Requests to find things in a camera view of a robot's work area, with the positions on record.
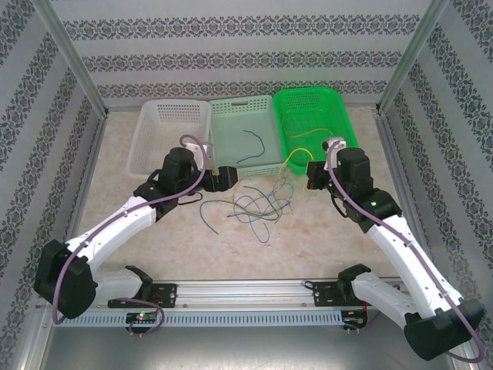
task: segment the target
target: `damask pattern wall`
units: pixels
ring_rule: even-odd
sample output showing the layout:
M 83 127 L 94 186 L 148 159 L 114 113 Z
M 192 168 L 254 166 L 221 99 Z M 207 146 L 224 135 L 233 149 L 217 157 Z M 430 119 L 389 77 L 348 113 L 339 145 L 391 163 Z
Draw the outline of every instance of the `damask pattern wall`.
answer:
M 32 312 L 41 247 L 65 239 L 99 117 L 31 2 L 0 0 L 0 369 Z
M 434 263 L 485 306 L 493 368 L 493 2 L 451 1 L 387 112 Z
M 376 103 L 429 0 L 56 0 L 110 108 L 331 86 Z

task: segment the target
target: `marble surface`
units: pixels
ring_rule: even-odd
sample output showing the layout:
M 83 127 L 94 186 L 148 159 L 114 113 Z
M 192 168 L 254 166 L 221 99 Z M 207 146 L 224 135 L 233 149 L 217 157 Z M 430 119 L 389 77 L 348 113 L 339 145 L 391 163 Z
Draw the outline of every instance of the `marble surface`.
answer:
M 369 107 L 348 107 L 360 147 L 370 157 L 376 187 L 394 185 Z M 120 208 L 142 181 L 128 177 L 125 165 L 139 113 L 110 113 L 92 178 L 79 232 Z M 249 177 L 225 193 L 205 193 L 204 200 L 232 200 L 250 185 L 269 193 L 277 177 Z M 302 191 L 306 177 L 293 175 L 293 215 L 267 223 L 268 243 L 260 243 L 248 224 L 226 218 L 232 207 L 208 203 L 203 216 L 219 235 L 201 221 L 200 203 L 177 207 L 159 223 L 141 231 L 113 253 L 101 267 L 117 270 L 134 264 L 154 279 L 229 280 L 335 278 L 353 264 L 365 263 L 379 276 L 397 276 L 384 253 L 360 228 L 337 213 L 326 191 Z M 265 228 L 256 230 L 265 238 Z

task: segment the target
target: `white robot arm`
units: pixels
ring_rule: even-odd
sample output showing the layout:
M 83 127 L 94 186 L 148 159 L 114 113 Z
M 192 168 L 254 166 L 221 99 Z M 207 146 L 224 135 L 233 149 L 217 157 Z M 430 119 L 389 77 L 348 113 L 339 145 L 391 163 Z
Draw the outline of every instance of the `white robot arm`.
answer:
M 153 282 L 147 274 L 134 266 L 101 272 L 101 263 L 133 235 L 177 207 L 175 194 L 224 191 L 238 181 L 233 167 L 219 167 L 217 175 L 211 170 L 202 171 L 199 147 L 188 143 L 184 146 L 171 149 L 163 168 L 154 171 L 133 197 L 103 222 L 65 243 L 52 240 L 42 248 L 34 289 L 52 304 L 58 292 L 58 310 L 66 318 L 76 318 L 92 304 L 107 304 L 116 298 L 148 301 Z M 60 276 L 62 283 L 57 289 Z
M 474 330 L 484 316 L 481 303 L 465 300 L 433 265 L 392 196 L 373 186 L 364 151 L 346 148 L 342 138 L 324 142 L 323 148 L 327 159 L 309 163 L 307 187 L 329 190 L 338 212 L 357 223 L 382 249 L 410 293 L 401 293 L 359 264 L 339 273 L 341 295 L 367 302 L 388 316 L 423 359 L 431 360 L 470 340 L 471 333 L 479 341 Z

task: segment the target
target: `yellow wire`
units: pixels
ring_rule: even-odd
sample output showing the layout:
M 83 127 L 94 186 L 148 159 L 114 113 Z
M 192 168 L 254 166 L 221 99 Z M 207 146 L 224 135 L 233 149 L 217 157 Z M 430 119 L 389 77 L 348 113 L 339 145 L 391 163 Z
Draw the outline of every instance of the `yellow wire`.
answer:
M 295 150 L 293 150 L 293 151 L 290 153 L 290 155 L 289 155 L 289 156 L 287 156 L 287 159 L 284 161 L 283 165 L 280 167 L 279 172 L 277 173 L 277 176 L 279 177 L 279 180 L 281 180 L 281 179 L 282 179 L 282 177 L 281 177 L 281 175 L 280 175 L 280 174 L 281 174 L 281 172 L 283 171 L 283 168 L 287 165 L 287 163 L 288 163 L 288 162 L 289 162 L 289 160 L 291 159 L 291 156 L 292 156 L 293 154 L 295 154 L 297 151 L 303 151 L 303 152 L 306 152 L 306 153 L 308 153 L 308 154 L 310 155 L 311 160 L 315 160 L 314 155 L 313 155 L 313 154 L 312 154 L 312 153 L 311 153 L 308 149 L 306 149 L 306 148 L 296 148 Z M 304 194 L 305 194 L 305 190 L 306 190 L 306 188 L 307 188 L 306 186 L 303 186 L 303 192 L 301 193 L 301 198 L 300 198 L 300 201 L 298 202 L 297 206 L 296 206 L 296 207 L 294 207 L 294 208 L 292 208 L 292 209 L 291 209 L 291 211 L 290 211 L 290 212 L 288 212 L 287 214 L 285 214 L 285 213 L 283 212 L 283 216 L 289 216 L 289 215 L 291 215 L 291 214 L 294 214 L 294 211 L 295 211 L 295 210 L 297 210 L 297 209 L 298 209 L 298 207 L 300 206 L 300 204 L 303 202 L 303 198 L 304 198 Z
M 330 131 L 329 129 L 323 129 L 323 128 L 312 129 L 312 130 L 307 131 L 305 133 L 298 133 L 297 135 L 290 135 L 289 133 L 286 132 L 286 129 L 284 127 L 283 127 L 283 131 L 284 131 L 284 135 L 286 135 L 288 137 L 301 137 L 301 136 L 305 136 L 305 135 L 310 135 L 311 133 L 314 133 L 316 131 L 327 131 L 330 135 L 334 136 L 332 131 Z

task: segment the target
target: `purple cable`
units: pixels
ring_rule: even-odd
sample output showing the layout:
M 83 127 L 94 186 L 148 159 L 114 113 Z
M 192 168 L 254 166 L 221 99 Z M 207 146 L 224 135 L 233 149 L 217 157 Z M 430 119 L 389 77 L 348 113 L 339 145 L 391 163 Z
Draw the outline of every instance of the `purple cable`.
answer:
M 334 142 L 330 148 L 329 152 L 327 154 L 328 158 L 331 158 L 331 154 L 334 151 L 336 145 L 340 143 L 340 141 Z M 456 360 L 462 361 L 462 362 L 467 362 L 468 364 L 477 364 L 485 358 L 485 347 L 483 343 L 481 342 L 481 339 L 479 338 L 478 333 L 473 329 L 471 324 L 469 324 L 469 321 L 467 318 L 465 318 L 464 314 L 462 314 L 461 310 L 457 307 L 457 305 L 452 301 L 452 299 L 448 296 L 448 292 L 444 289 L 444 287 L 441 286 L 440 281 L 434 276 L 433 271 L 428 267 L 426 264 L 426 261 L 424 260 L 423 256 L 418 252 L 416 247 L 411 243 L 410 240 L 408 240 L 404 235 L 399 233 L 397 230 L 395 230 L 391 225 L 386 224 L 379 218 L 375 217 L 373 214 L 368 213 L 366 210 L 358 206 L 354 200 L 352 200 L 349 195 L 344 191 L 344 188 L 340 185 L 339 181 L 336 178 L 336 175 L 334 173 L 334 170 L 332 169 L 332 166 L 330 163 L 328 163 L 329 166 L 327 166 L 330 174 L 330 178 L 332 179 L 332 182 L 336 186 L 337 190 L 339 190 L 339 193 L 345 198 L 345 200 L 358 212 L 363 214 L 365 217 L 369 218 L 373 222 L 375 222 L 377 225 L 380 225 L 382 227 L 385 227 L 387 230 L 389 230 L 393 235 L 401 239 L 404 244 L 411 249 L 413 252 L 414 256 L 420 261 L 421 265 L 423 266 L 424 270 L 427 272 L 428 276 L 430 279 L 433 281 L 437 289 L 440 291 L 441 295 L 445 298 L 447 303 L 452 307 L 452 310 L 454 310 L 455 314 L 461 319 L 462 324 L 467 328 L 469 333 L 471 334 L 472 338 L 475 340 L 476 345 L 478 346 L 479 354 L 477 358 L 466 358 L 466 357 L 461 357 L 459 355 L 456 355 L 451 352 L 447 352 L 447 355 L 451 356 L 452 358 L 455 358 Z
M 158 304 L 152 303 L 152 302 L 148 302 L 148 301 L 141 301 L 140 299 L 135 299 L 135 298 L 117 298 L 117 300 L 118 301 L 124 301 L 124 302 L 132 302 L 132 303 L 144 304 L 144 305 L 149 306 L 149 307 L 154 307 L 161 314 L 161 319 L 159 320 L 158 324 L 156 326 L 154 326 L 153 328 L 150 328 L 145 333 L 139 333 L 139 334 L 137 334 L 134 331 L 132 331 L 132 326 L 134 324 L 138 324 L 139 323 L 138 321 L 132 321 L 130 323 L 130 326 L 129 326 L 129 331 L 130 331 L 130 335 L 131 336 L 138 335 L 140 338 L 141 337 L 145 337 L 146 335 L 151 335 L 154 331 L 156 331 L 157 329 L 161 328 L 161 326 L 163 326 L 163 324 L 164 324 L 164 310 Z
M 202 181 L 204 175 L 206 174 L 206 161 L 207 161 L 207 155 L 206 151 L 204 150 L 202 143 L 192 135 L 183 135 L 182 137 L 179 138 L 179 143 L 182 146 L 185 146 L 183 139 L 185 138 L 190 138 L 193 141 L 196 142 L 196 144 L 199 146 L 200 150 L 202 151 L 202 156 L 203 156 L 203 167 L 202 171 L 200 172 L 199 178 L 195 183 L 193 183 L 190 187 L 185 189 L 184 191 L 180 191 L 177 194 L 169 195 L 168 197 L 163 197 L 155 200 L 151 200 L 150 202 L 145 202 L 141 204 L 137 204 L 134 207 L 130 207 L 128 210 L 123 211 L 120 214 L 115 215 L 114 217 L 110 218 L 107 220 L 105 223 L 103 223 L 101 226 L 99 226 L 97 229 L 95 229 L 85 240 L 79 244 L 79 246 L 70 254 L 69 258 L 67 261 L 63 264 L 63 267 L 60 271 L 60 275 L 58 280 L 56 281 L 56 286 L 55 286 L 55 293 L 53 295 L 53 303 L 52 303 L 52 317 L 53 317 L 53 323 L 55 325 L 60 325 L 64 318 L 62 317 L 59 319 L 58 317 L 58 310 L 59 310 L 59 299 L 60 299 L 60 290 L 62 289 L 62 283 L 63 283 L 63 278 L 65 277 L 65 274 L 67 273 L 67 270 L 69 269 L 70 264 L 74 261 L 75 257 L 77 257 L 77 254 L 80 253 L 80 251 L 85 248 L 86 246 L 89 245 L 89 243 L 94 239 L 101 231 L 106 229 L 110 224 L 115 222 L 116 220 L 119 220 L 122 217 L 126 217 L 130 212 L 133 212 L 134 210 L 138 210 L 139 208 L 146 207 L 146 206 L 152 206 L 153 204 L 161 203 L 161 202 L 166 202 L 168 200 L 172 200 L 175 198 L 180 198 L 184 195 L 187 195 L 191 190 L 195 189 L 197 185 L 200 184 L 200 181 Z

